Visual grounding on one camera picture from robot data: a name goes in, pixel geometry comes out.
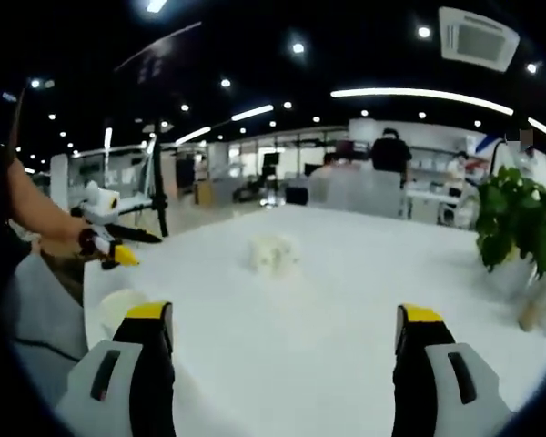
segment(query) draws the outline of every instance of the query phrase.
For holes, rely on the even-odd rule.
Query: gray pants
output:
[[[33,253],[18,265],[1,310],[22,367],[54,407],[66,391],[67,374],[87,353],[83,308]]]

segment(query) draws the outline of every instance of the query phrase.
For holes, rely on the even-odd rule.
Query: led light strip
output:
[[[417,88],[358,88],[358,89],[342,89],[340,91],[332,91],[332,97],[359,97],[359,96],[415,96],[415,97],[433,97],[443,98],[445,100],[453,100],[456,102],[467,103],[477,107],[485,107],[492,111],[501,112],[506,116],[513,115],[513,109],[498,105],[497,103],[483,100],[482,98],[464,96],[463,94],[448,93],[445,91],[435,91],[433,89],[417,89]],[[528,118],[528,122],[538,130],[546,134],[546,126],[534,118]]]
[[[190,133],[188,135],[184,135],[182,138],[177,139],[174,142],[174,145],[175,146],[180,146],[181,144],[187,143],[191,139],[194,139],[196,137],[200,137],[201,135],[207,134],[208,132],[210,132],[210,127],[208,127],[208,126],[202,127],[199,130],[195,130],[194,132],[192,132],[192,133]]]
[[[266,112],[270,112],[273,110],[273,105],[265,105],[263,107],[256,107],[255,109],[251,109],[250,111],[241,112],[240,114],[234,115],[231,120],[233,121],[239,121],[244,120],[245,118],[258,116],[259,114],[265,114]]]

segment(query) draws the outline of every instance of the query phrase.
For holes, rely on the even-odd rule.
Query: table surface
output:
[[[265,278],[248,242],[282,234],[299,268]],[[90,347],[97,306],[125,287],[174,304],[174,419],[180,437],[388,436],[396,308],[440,313],[500,375],[512,409],[545,370],[546,341],[486,290],[475,234],[404,220],[285,206],[136,249],[136,268],[86,266]]]
[[[436,200],[440,203],[458,204],[459,198],[448,196],[447,194],[431,193],[430,191],[420,191],[417,189],[408,189],[406,194],[409,198],[420,198],[424,200]]]

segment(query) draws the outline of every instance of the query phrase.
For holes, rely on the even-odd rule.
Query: plant pot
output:
[[[525,294],[535,271],[531,256],[521,259],[518,252],[495,266],[492,272],[487,272],[486,279],[501,300],[514,301]]]

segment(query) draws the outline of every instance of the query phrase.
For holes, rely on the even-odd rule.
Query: person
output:
[[[197,166],[194,171],[195,171],[197,180],[208,179],[208,162],[207,162],[207,157],[205,155],[203,155],[200,161],[197,163]]]
[[[469,156],[466,152],[460,151],[455,154],[453,159],[447,164],[447,181],[445,187],[448,190],[449,196],[452,198],[460,198],[465,187],[465,167]],[[456,205],[446,204],[443,214],[444,220],[449,223],[454,219],[454,210]]]
[[[11,109],[0,102],[0,316],[25,369],[44,389],[47,400],[55,401],[62,395],[68,370],[86,353],[82,309],[37,254],[38,247],[33,250],[17,237],[9,220],[47,239],[77,247],[89,227],[43,194],[16,157],[23,100],[24,91],[9,135],[1,122]],[[56,358],[47,357],[50,350],[60,353]],[[71,355],[72,360],[63,358]],[[55,361],[61,360],[65,364],[58,366]]]
[[[395,129],[389,127],[384,129],[382,138],[374,141],[370,158],[375,170],[399,173],[401,186],[410,180],[412,155],[409,146],[399,138],[399,133]]]

